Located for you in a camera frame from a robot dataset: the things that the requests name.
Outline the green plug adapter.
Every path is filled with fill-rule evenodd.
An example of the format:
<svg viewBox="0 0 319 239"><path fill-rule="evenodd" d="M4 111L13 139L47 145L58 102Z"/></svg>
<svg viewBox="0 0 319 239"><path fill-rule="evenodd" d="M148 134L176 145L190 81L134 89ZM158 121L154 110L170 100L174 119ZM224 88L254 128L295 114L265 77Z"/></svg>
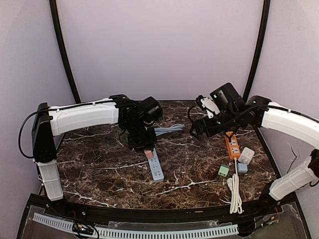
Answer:
<svg viewBox="0 0 319 239"><path fill-rule="evenodd" d="M227 177L229 173L229 166L222 164L218 170L218 175L222 177Z"/></svg>

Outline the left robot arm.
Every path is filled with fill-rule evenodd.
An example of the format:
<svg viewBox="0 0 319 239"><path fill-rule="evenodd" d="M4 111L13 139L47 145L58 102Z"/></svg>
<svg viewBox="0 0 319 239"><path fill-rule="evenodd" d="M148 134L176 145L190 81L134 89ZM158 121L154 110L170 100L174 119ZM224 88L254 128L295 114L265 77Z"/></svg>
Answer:
<svg viewBox="0 0 319 239"><path fill-rule="evenodd" d="M40 104L32 129L32 147L48 199L58 201L64 197L54 137L86 127L116 124L127 132L129 149L152 150L157 141L153 124L161 117L162 108L153 97L135 101L126 95L113 95L63 107Z"/></svg>

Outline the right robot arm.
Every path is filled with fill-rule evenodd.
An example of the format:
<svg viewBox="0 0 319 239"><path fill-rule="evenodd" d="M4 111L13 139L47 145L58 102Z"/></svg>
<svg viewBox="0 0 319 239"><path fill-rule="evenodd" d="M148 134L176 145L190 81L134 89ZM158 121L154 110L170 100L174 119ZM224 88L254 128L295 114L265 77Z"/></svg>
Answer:
<svg viewBox="0 0 319 239"><path fill-rule="evenodd" d="M319 121L310 116L286 108L270 99L254 96L244 102L240 96L233 99L199 97L194 107L201 108L206 115L200 119L191 116L193 108L187 112L191 122L190 134L199 138L230 130L237 131L249 125L282 133L282 139L300 142L310 154L299 165L287 170L286 174L274 180L267 194L279 201L288 194L310 184L319 182Z"/></svg>

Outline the pink plug adapter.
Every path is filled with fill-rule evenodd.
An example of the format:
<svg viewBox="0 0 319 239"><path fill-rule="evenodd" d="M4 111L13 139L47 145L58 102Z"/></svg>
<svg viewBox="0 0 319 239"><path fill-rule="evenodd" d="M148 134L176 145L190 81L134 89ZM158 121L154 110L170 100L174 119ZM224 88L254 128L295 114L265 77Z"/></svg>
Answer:
<svg viewBox="0 0 319 239"><path fill-rule="evenodd" d="M144 150L144 154L146 155L147 159L152 159L154 157L152 150Z"/></svg>

